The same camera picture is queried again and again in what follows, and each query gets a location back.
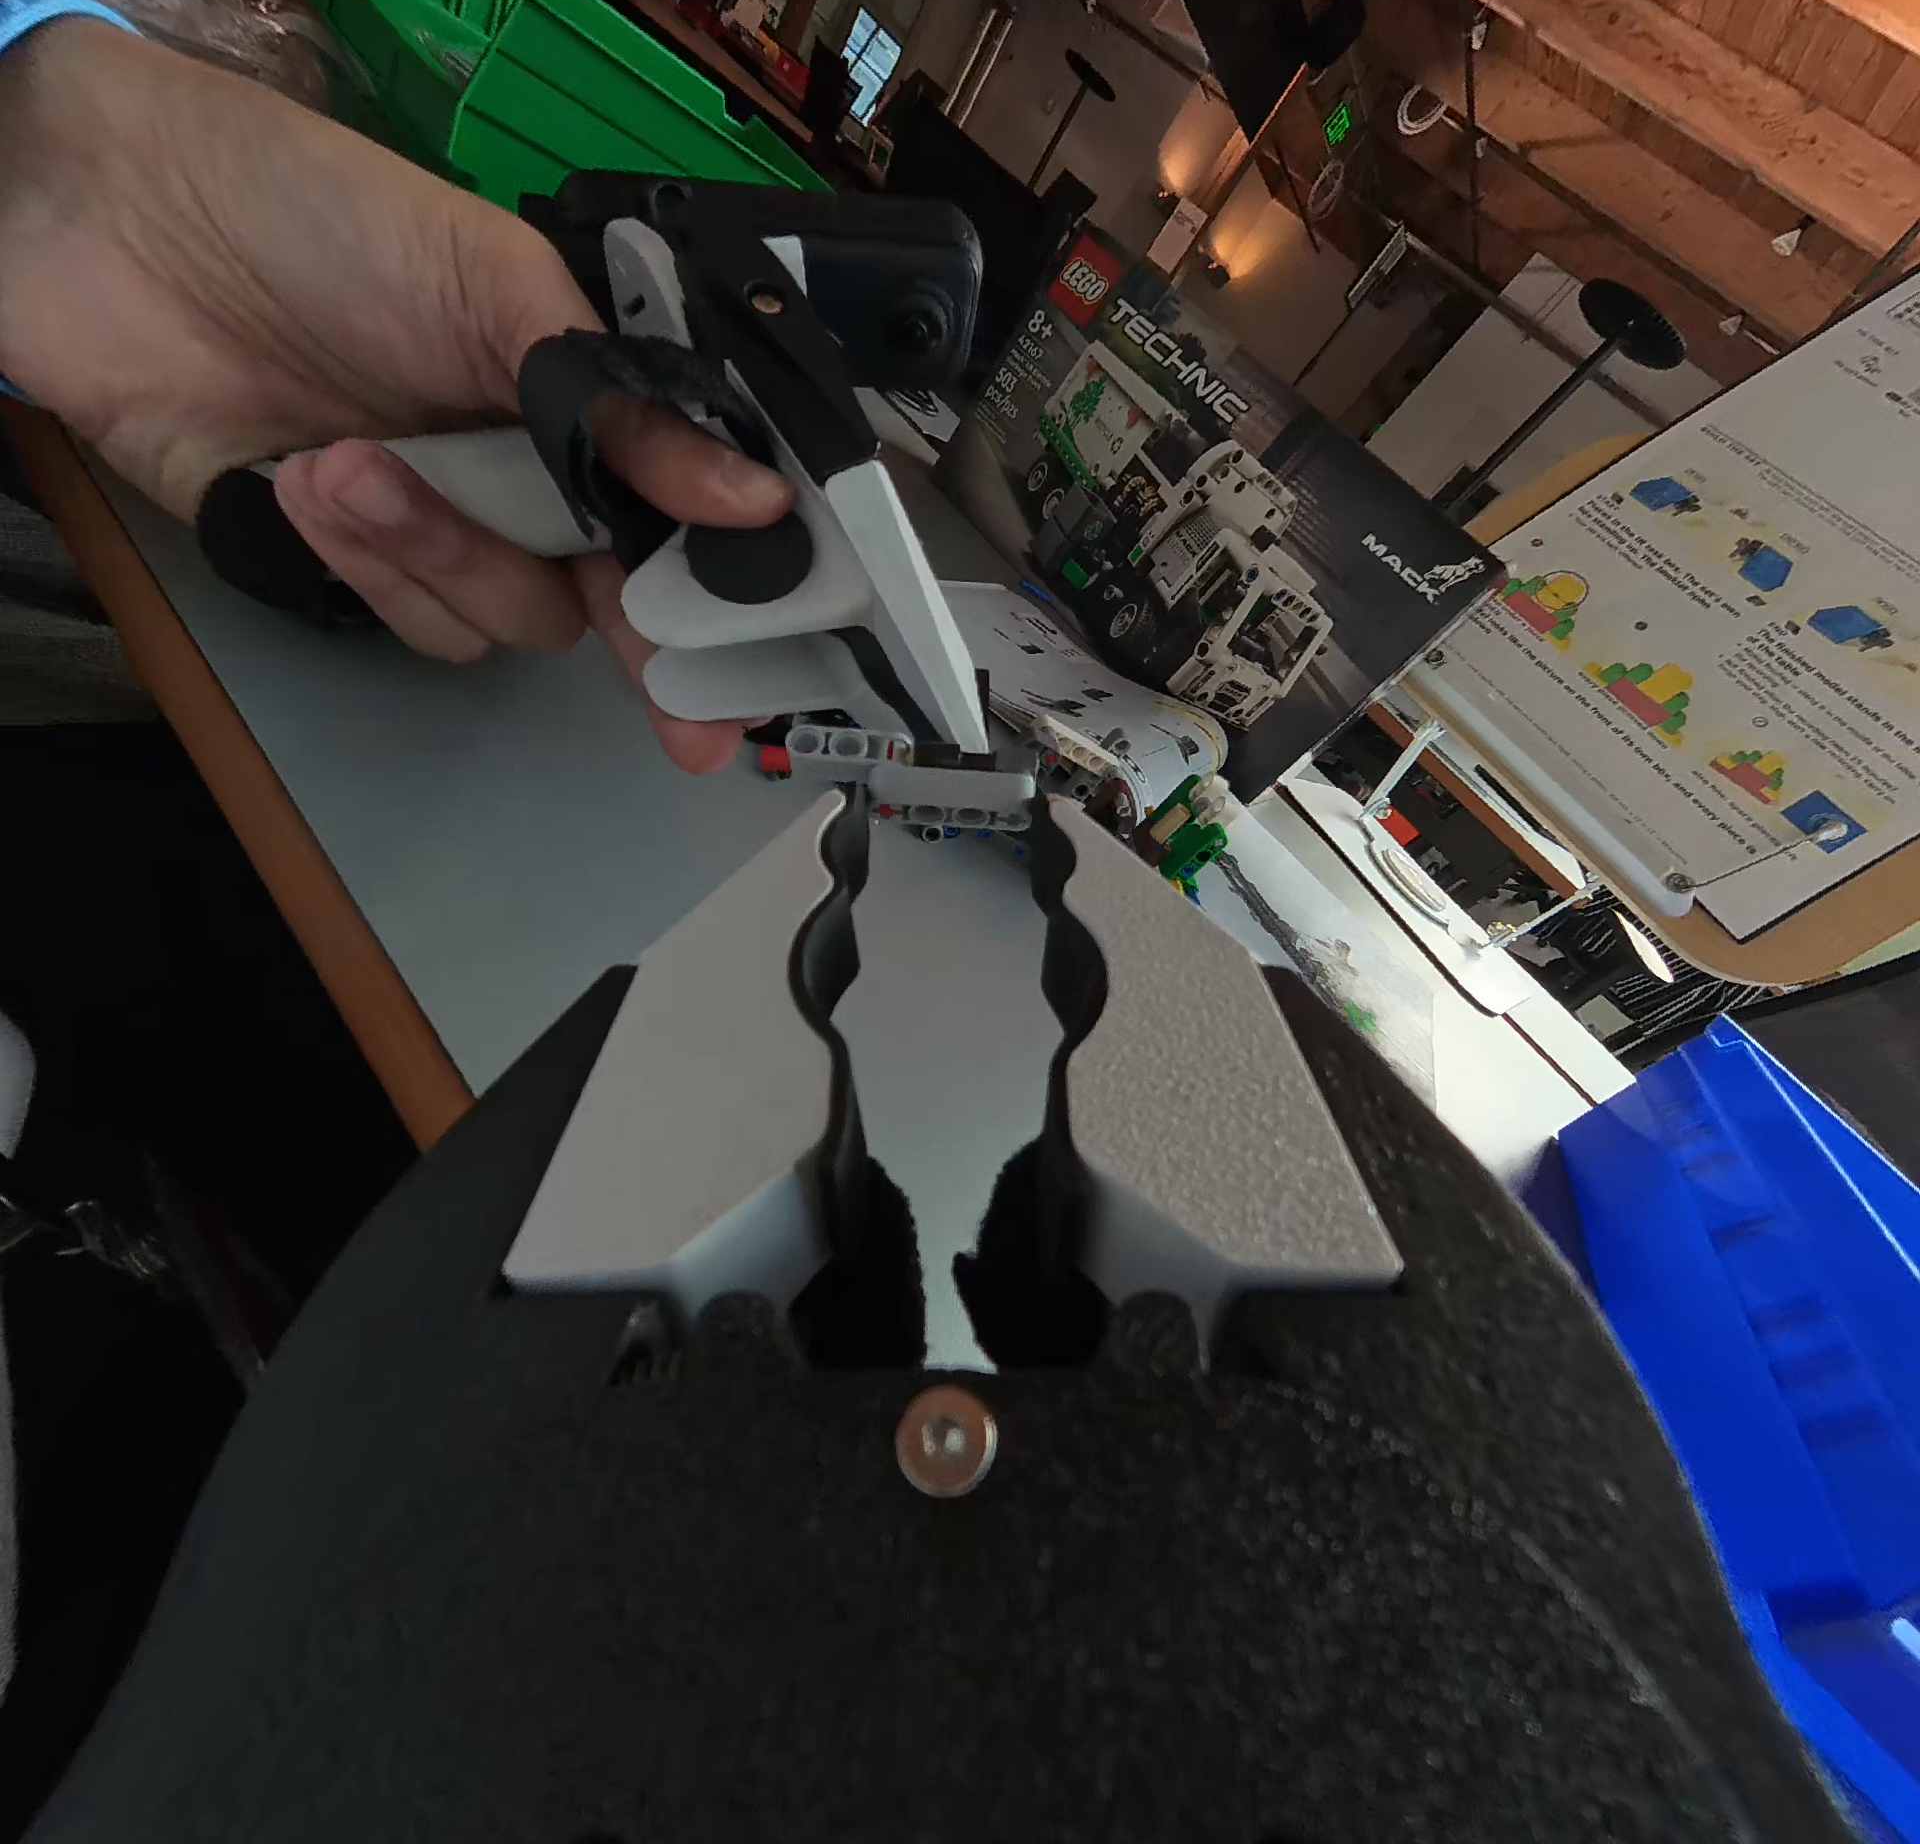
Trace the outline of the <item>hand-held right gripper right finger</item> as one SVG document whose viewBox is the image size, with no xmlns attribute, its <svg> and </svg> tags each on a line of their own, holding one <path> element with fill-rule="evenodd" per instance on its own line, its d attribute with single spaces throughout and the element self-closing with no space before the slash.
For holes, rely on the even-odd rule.
<svg viewBox="0 0 1920 1844">
<path fill-rule="evenodd" d="M 1086 1367 L 1135 1297 L 1183 1307 L 1209 1355 L 1243 1299 L 1393 1291 L 1404 1256 L 1264 968 L 1074 803 L 1040 800 L 1027 850 L 1061 1035 L 954 1259 L 994 1369 Z"/>
</svg>

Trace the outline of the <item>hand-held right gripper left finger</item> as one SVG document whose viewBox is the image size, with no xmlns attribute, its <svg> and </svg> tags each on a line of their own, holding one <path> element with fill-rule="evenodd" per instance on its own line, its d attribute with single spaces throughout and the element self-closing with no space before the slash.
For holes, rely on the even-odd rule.
<svg viewBox="0 0 1920 1844">
<path fill-rule="evenodd" d="M 921 1362 L 912 1211 L 865 1143 L 836 1025 L 867 871 L 867 798 L 826 790 L 646 946 L 508 1284 L 630 1286 L 676 1328 L 756 1296 L 816 1367 Z"/>
</svg>

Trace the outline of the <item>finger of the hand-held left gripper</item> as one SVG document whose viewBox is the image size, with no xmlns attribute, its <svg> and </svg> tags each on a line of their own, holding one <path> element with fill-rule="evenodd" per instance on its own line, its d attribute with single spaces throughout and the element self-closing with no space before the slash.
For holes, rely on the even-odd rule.
<svg viewBox="0 0 1920 1844">
<path fill-rule="evenodd" d="M 869 614 L 861 626 L 874 633 L 900 692 L 912 700 L 915 739 L 951 745 L 957 753 L 987 753 L 990 727 L 972 658 L 887 467 L 869 459 L 836 474 L 824 483 L 824 504 L 865 575 Z"/>
</svg>

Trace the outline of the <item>light grey lego beam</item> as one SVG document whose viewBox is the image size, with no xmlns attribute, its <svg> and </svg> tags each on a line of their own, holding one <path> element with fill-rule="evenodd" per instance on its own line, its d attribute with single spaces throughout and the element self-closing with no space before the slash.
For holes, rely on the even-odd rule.
<svg viewBox="0 0 1920 1844">
<path fill-rule="evenodd" d="M 797 719 L 780 741 L 758 745 L 756 771 L 767 780 L 867 781 L 879 771 L 908 767 L 912 751 L 900 732 Z"/>
</svg>

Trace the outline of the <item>grey lego frame assembly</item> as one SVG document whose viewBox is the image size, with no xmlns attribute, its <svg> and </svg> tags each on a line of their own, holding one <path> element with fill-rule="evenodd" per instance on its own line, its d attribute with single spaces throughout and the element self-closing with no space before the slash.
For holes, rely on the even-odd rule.
<svg viewBox="0 0 1920 1844">
<path fill-rule="evenodd" d="M 1027 832 L 1034 816 L 1036 771 L 1029 759 L 991 768 L 881 760 L 860 784 L 874 816 L 911 830 Z"/>
</svg>

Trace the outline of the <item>lego instruction booklet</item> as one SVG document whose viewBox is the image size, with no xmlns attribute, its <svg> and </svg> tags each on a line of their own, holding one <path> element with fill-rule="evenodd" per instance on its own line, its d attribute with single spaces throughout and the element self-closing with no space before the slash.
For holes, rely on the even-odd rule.
<svg viewBox="0 0 1920 1844">
<path fill-rule="evenodd" d="M 1090 655 L 1052 614 L 991 582 L 944 582 L 946 609 L 972 664 L 987 674 L 994 718 L 1036 726 L 1097 775 L 1118 775 L 1135 806 L 1161 803 L 1190 775 L 1225 767 L 1229 739 L 1206 710 L 1129 680 Z"/>
</svg>

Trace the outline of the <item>pile of lego pieces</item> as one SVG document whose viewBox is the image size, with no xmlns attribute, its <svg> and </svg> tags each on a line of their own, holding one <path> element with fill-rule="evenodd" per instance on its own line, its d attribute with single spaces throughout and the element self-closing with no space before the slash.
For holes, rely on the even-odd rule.
<svg viewBox="0 0 1920 1844">
<path fill-rule="evenodd" d="M 1047 800 L 1080 807 L 1088 820 L 1148 862 L 1164 883 L 1200 906 L 1200 880 L 1229 847 L 1234 800 L 1213 768 L 1187 762 L 1176 780 L 1154 790 L 1122 727 L 1088 737 L 1059 716 L 1029 727 L 1040 756 L 1040 787 Z"/>
</svg>

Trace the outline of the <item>lego set box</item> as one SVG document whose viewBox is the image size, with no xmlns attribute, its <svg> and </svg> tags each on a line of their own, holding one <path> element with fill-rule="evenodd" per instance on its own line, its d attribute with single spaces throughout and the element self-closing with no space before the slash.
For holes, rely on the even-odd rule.
<svg viewBox="0 0 1920 1844">
<path fill-rule="evenodd" d="M 1109 671 L 1206 714 L 1255 800 L 1506 578 L 1104 226 L 1059 249 L 932 472 Z"/>
</svg>

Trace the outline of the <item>person's left hand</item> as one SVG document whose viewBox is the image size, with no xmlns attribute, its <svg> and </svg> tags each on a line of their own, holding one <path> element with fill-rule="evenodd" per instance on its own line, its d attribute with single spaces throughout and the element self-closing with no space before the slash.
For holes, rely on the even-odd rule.
<svg viewBox="0 0 1920 1844">
<path fill-rule="evenodd" d="M 530 346 L 599 318 L 510 212 L 262 84 L 87 15 L 1 67 L 1 369 L 167 512 L 280 459 L 276 501 L 407 646 L 653 646 L 611 557 L 544 560 L 388 438 L 517 419 Z"/>
</svg>

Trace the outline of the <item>green plastic bin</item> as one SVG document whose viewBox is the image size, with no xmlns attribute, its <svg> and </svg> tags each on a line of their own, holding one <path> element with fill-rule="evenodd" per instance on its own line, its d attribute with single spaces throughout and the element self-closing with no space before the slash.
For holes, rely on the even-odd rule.
<svg viewBox="0 0 1920 1844">
<path fill-rule="evenodd" d="M 391 145 L 510 212 L 578 168 L 826 181 L 601 0 L 306 0 L 371 82 Z"/>
</svg>

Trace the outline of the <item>white flat board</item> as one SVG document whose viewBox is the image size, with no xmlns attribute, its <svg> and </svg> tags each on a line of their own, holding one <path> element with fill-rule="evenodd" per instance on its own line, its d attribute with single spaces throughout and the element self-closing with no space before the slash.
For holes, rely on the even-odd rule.
<svg viewBox="0 0 1920 1844">
<path fill-rule="evenodd" d="M 1324 961 L 1432 1097 L 1489 1088 L 1467 1042 L 1524 1042 L 1587 1109 L 1631 1073 L 1440 889 L 1361 800 L 1317 778 L 1243 807 L 1229 856 L 1270 915 Z"/>
</svg>

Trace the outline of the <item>black round standing table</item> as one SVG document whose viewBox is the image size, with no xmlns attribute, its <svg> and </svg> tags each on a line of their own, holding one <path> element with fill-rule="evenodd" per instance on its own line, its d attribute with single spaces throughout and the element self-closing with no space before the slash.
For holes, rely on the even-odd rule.
<svg viewBox="0 0 1920 1844">
<path fill-rule="evenodd" d="M 1575 361 L 1572 371 L 1463 478 L 1446 498 L 1446 509 L 1460 514 L 1463 505 L 1493 478 L 1551 415 L 1582 389 L 1601 367 L 1621 355 L 1631 364 L 1649 371 L 1677 369 L 1688 359 L 1686 339 L 1640 292 L 1614 278 L 1590 278 L 1577 294 L 1577 308 L 1596 336 L 1596 345 Z"/>
<path fill-rule="evenodd" d="M 1107 110 L 1118 99 L 1115 77 L 1109 77 L 1093 55 L 1081 50 L 1064 52 L 1064 95 L 1059 107 L 1046 113 L 1046 130 L 1042 151 L 1027 174 L 1027 189 L 1034 196 L 1052 196 L 1074 174 L 1075 162 L 1070 157 L 1075 144 L 1074 132 L 1093 115 L 1095 110 Z"/>
</svg>

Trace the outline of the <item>blue plastic bin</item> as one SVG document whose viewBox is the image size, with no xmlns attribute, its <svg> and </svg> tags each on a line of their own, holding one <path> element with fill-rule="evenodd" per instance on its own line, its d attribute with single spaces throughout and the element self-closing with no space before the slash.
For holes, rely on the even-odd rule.
<svg viewBox="0 0 1920 1844">
<path fill-rule="evenodd" d="M 1763 1674 L 1865 1833 L 1913 1842 L 1916 1185 L 1723 1016 L 1559 1159 Z"/>
</svg>

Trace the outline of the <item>person's dark trousers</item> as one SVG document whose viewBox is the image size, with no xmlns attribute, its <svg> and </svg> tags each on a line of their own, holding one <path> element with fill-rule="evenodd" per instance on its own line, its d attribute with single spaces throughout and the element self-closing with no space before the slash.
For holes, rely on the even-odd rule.
<svg viewBox="0 0 1920 1844">
<path fill-rule="evenodd" d="M 291 1310 L 420 1159 L 344 1018 L 163 723 L 4 723 L 4 1018 L 17 1175 Z"/>
</svg>

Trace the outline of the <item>printed instruction board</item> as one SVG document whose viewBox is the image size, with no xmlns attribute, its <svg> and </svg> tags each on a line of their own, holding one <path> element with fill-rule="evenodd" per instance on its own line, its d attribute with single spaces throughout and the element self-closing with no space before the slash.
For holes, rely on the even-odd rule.
<svg viewBox="0 0 1920 1844">
<path fill-rule="evenodd" d="M 1406 692 L 1702 968 L 1916 924 L 1918 278 L 1496 542 Z"/>
</svg>

